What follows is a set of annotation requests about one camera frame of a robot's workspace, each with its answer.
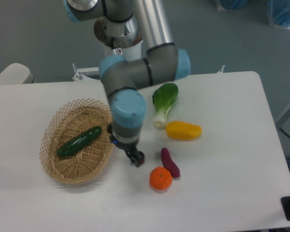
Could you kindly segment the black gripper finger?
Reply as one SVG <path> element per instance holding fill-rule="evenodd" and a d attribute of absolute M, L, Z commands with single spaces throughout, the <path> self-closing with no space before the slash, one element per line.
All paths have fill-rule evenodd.
<path fill-rule="evenodd" d="M 144 153 L 140 150 L 134 151 L 134 165 L 138 168 L 144 163 L 144 161 L 145 161 Z"/>
<path fill-rule="evenodd" d="M 133 151 L 126 151 L 125 153 L 126 153 L 127 157 L 130 159 L 131 165 L 135 166 L 135 155 L 134 155 L 134 152 Z"/>

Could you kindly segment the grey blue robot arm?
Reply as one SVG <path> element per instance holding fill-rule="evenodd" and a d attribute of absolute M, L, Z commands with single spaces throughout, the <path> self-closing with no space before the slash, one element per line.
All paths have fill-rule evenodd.
<path fill-rule="evenodd" d="M 160 0 L 66 0 L 74 22 L 102 20 L 111 55 L 99 65 L 113 122 L 110 140 L 125 151 L 135 166 L 145 160 L 137 149 L 146 103 L 138 90 L 186 77 L 191 72 L 189 55 L 172 38 Z"/>

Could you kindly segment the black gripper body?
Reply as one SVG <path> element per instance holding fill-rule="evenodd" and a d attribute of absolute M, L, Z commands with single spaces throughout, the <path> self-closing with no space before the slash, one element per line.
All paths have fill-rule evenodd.
<path fill-rule="evenodd" d="M 132 155 L 138 152 L 136 148 L 136 142 L 123 143 L 115 137 L 115 135 L 113 134 L 113 128 L 111 124 L 107 126 L 107 132 L 110 134 L 110 142 L 113 143 L 117 148 L 125 151 L 127 155 Z"/>

